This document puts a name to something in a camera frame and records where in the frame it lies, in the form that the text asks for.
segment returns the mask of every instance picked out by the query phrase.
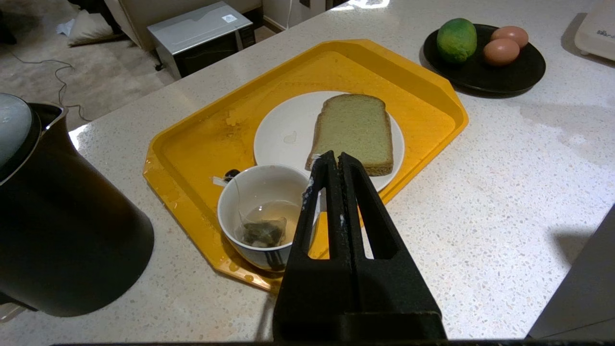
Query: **white countertop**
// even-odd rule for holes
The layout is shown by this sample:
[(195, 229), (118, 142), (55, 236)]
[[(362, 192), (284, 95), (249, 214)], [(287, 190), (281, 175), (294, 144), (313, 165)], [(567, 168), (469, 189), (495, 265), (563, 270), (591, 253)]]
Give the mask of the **white countertop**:
[(387, 208), (449, 338), (525, 337), (569, 269), (558, 239), (589, 236), (615, 201), (615, 64), (579, 56), (566, 31), (591, 4), (398, 0), (329, 11), (78, 129), (79, 152), (151, 219), (151, 261), (109, 306), (74, 318), (22, 313), (0, 324), (1, 343), (267, 338), (273, 300), (213, 271), (148, 188), (150, 140), (322, 41), (367, 38), (419, 63), (427, 35), (455, 17), (524, 27), (547, 72), (511, 99), (460, 94), (469, 125)]

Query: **floor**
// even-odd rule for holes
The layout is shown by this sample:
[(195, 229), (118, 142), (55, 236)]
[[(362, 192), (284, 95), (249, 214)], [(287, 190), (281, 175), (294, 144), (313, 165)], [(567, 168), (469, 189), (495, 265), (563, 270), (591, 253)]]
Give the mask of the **floor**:
[[(77, 108), (70, 108), (66, 117), (69, 130), (174, 82), (165, 69), (154, 69), (153, 54), (127, 38), (68, 47), (66, 36), (56, 34), (55, 27), (79, 11), (66, 0), (3, 0), (0, 6), (7, 26), (17, 38), (14, 46), (0, 44), (0, 92), (27, 102), (58, 103), (62, 84), (54, 72), (62, 64), (25, 64), (11, 52), (27, 62), (55, 59), (72, 64), (74, 69), (58, 71), (68, 84), (63, 104), (82, 106), (81, 116)], [(274, 32), (261, 27), (255, 35), (260, 42)]]

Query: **couch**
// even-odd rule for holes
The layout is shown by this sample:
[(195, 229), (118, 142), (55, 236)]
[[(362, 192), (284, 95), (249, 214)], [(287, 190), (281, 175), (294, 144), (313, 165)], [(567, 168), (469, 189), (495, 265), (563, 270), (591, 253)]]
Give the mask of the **couch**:
[[(155, 48), (147, 27), (219, 0), (105, 0), (122, 31), (145, 51)], [(262, 0), (224, 0), (245, 14), (262, 8)]]

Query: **white cup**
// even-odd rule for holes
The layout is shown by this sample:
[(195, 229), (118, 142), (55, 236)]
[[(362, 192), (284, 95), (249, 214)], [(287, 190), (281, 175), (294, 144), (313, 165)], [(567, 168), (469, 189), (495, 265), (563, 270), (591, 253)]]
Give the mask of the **white cup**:
[[(248, 168), (226, 184), (218, 199), (218, 222), (224, 235), (243, 258), (270, 272), (285, 269), (292, 241), (276, 247), (254, 247), (237, 239), (235, 232), (242, 225), (242, 218), (245, 220), (250, 211), (268, 202), (286, 201), (301, 207), (308, 183), (309, 178), (302, 172), (289, 166), (270, 164)], [(317, 202), (316, 211), (320, 211), (320, 201)]]

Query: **cable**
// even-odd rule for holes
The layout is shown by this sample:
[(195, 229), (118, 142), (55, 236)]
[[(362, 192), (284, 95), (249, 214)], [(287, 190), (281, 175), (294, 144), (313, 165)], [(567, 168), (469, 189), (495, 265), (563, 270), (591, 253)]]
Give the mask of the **cable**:
[(61, 80), (60, 77), (58, 77), (58, 71), (64, 70), (65, 68), (72, 68), (74, 70), (75, 67), (73, 67), (71, 64), (69, 64), (67, 62), (63, 62), (61, 60), (55, 60), (55, 59), (46, 59), (46, 60), (41, 60), (39, 62), (27, 62), (27, 61), (24, 61), (24, 60), (20, 59), (17, 55), (15, 55), (15, 53), (13, 53), (7, 47), (3, 46), (3, 48), (5, 48), (11, 55), (13, 55), (13, 57), (15, 57), (17, 60), (21, 61), (22, 63), (40, 64), (40, 63), (47, 63), (47, 62), (58, 62), (58, 63), (64, 64), (65, 66), (62, 66), (62, 67), (60, 67), (60, 68), (58, 68), (58, 69), (56, 69), (54, 71), (55, 79), (57, 79), (60, 83), (62, 83), (62, 87), (60, 88), (60, 90), (58, 90), (58, 104), (60, 104), (60, 106), (62, 106), (62, 108), (66, 108), (67, 109), (66, 114), (68, 114), (69, 108), (79, 107), (79, 109), (77, 110), (77, 112), (79, 113), (79, 117), (83, 121), (87, 121), (88, 123), (92, 121), (92, 120), (84, 118), (83, 115), (81, 115), (81, 105), (79, 105), (79, 104), (77, 104), (77, 105), (65, 105), (62, 102), (62, 99), (64, 98), (64, 95), (66, 94), (66, 90), (68, 89), (68, 84), (66, 82), (64, 82), (63, 80)]
[(290, 12), (293, 10), (293, 0), (288, 0), (288, 17), (286, 17), (286, 29), (290, 29)]

